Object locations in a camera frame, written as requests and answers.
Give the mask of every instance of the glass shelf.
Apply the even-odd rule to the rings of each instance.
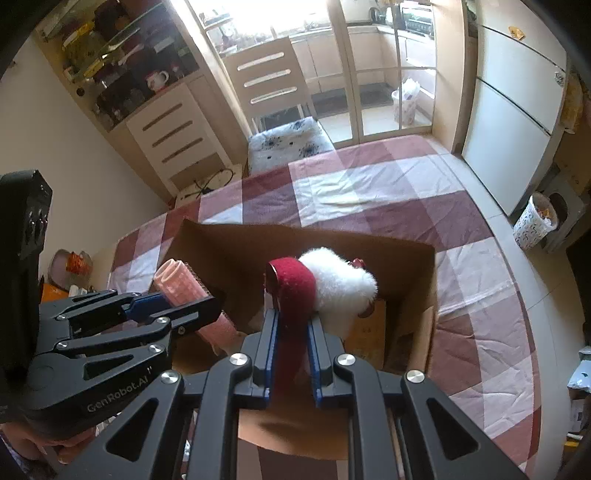
[[[111,38],[97,53],[94,57],[89,59],[85,65],[76,73],[73,77],[72,82],[78,83],[85,78],[92,77],[100,68],[108,63],[112,55],[119,50],[119,48],[133,37],[136,33],[140,32],[146,25],[147,18],[157,13],[160,9],[166,9],[163,2],[154,5],[152,8],[146,10],[142,15],[129,23],[123,30],[117,33]]]
[[[54,39],[69,22],[79,19],[86,10],[93,9],[97,0],[67,0],[60,2],[38,29],[44,41]]]

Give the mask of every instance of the cardboard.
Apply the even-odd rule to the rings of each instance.
[[[367,360],[376,370],[384,369],[386,308],[385,300],[376,300],[371,315],[355,319],[344,341],[346,352]]]
[[[348,260],[362,258],[378,282],[378,296],[388,305],[385,370],[404,370],[397,354],[406,343],[411,368],[427,369],[436,324],[436,268],[433,247],[363,233],[300,229],[282,225],[198,225],[184,220],[161,262],[187,262],[224,310],[246,333],[263,304],[267,262],[299,257],[314,247],[328,247]],[[177,343],[173,368],[184,374],[208,369],[219,358],[198,335]],[[272,395],[265,411],[242,410],[239,437],[289,455],[317,459],[347,458],[347,412],[314,407],[309,379],[284,397]]]
[[[570,401],[569,432],[578,433],[587,427],[591,413],[591,395]]]

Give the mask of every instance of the mug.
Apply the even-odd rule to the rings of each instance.
[[[158,92],[164,88],[166,82],[170,78],[168,72],[163,70],[161,72],[152,72],[146,77],[148,88],[153,92]]]

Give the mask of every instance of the refrigerator door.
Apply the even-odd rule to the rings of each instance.
[[[552,32],[521,0],[479,0],[476,2],[477,22],[503,35],[511,35],[509,27],[517,27],[525,37],[519,42],[533,48],[566,70],[566,52]]]
[[[564,72],[530,48],[492,30],[480,27],[478,42],[478,77],[552,133],[563,97],[557,76],[564,79]]]
[[[522,110],[476,81],[462,154],[507,215],[530,185],[549,140],[548,133]]]

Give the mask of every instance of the stool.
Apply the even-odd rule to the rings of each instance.
[[[562,172],[550,181],[542,193],[550,199],[558,215],[558,227],[546,236],[543,246],[547,253],[551,253],[564,242],[574,224],[583,216],[591,198],[587,193],[579,197]]]

